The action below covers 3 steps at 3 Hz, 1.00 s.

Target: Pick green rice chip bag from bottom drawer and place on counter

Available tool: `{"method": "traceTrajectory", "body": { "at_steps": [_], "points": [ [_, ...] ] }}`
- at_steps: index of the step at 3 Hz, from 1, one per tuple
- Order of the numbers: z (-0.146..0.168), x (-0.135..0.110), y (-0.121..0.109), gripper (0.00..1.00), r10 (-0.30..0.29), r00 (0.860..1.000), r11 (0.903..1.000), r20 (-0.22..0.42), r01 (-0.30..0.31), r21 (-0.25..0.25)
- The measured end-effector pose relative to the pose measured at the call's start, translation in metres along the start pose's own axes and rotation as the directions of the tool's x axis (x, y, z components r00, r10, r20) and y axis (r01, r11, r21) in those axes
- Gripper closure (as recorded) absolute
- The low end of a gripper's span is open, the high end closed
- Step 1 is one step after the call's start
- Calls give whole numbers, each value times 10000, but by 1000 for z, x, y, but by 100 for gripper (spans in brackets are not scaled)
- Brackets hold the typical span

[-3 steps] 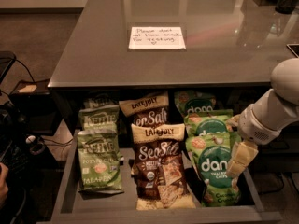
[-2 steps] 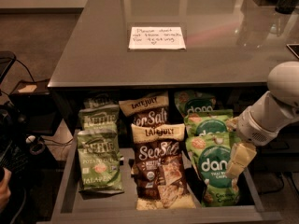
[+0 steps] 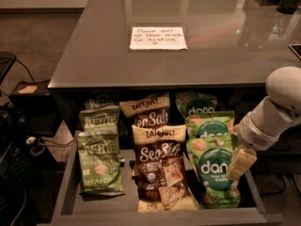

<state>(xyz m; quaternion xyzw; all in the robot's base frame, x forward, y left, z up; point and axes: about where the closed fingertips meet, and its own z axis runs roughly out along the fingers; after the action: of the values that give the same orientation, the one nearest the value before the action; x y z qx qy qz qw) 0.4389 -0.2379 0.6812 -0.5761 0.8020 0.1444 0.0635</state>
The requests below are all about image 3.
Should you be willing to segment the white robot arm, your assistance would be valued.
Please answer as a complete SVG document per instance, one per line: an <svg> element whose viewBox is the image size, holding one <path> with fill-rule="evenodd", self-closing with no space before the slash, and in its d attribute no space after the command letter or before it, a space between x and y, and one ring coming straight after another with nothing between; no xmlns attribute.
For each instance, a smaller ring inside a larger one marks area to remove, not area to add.
<svg viewBox="0 0 301 226"><path fill-rule="evenodd" d="M239 146L234 150L227 177L238 180L287 129L301 123L301 69L282 67L266 79L267 95L236 125Z"/></svg>

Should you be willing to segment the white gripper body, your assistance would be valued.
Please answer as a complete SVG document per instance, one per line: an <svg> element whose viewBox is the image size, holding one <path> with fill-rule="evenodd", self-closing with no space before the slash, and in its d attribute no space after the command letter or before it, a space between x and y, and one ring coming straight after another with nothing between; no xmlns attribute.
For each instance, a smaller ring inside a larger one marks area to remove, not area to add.
<svg viewBox="0 0 301 226"><path fill-rule="evenodd" d="M242 145L255 151L267 151L279 139L279 136L269 136L262 132L251 120L250 112L238 123L237 137Z"/></svg>

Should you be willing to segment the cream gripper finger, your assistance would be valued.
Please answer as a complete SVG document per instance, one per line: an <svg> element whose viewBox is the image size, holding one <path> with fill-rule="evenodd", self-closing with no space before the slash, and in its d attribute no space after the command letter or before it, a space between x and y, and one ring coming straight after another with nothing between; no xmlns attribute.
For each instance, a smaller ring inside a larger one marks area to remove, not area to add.
<svg viewBox="0 0 301 226"><path fill-rule="evenodd" d="M253 149L239 147L233 153L231 164L240 170L248 170L257 160Z"/></svg>
<svg viewBox="0 0 301 226"><path fill-rule="evenodd" d="M235 180L239 180L244 173L245 172L242 169L235 168L233 165L229 165L227 171L227 177L232 181L235 181Z"/></svg>

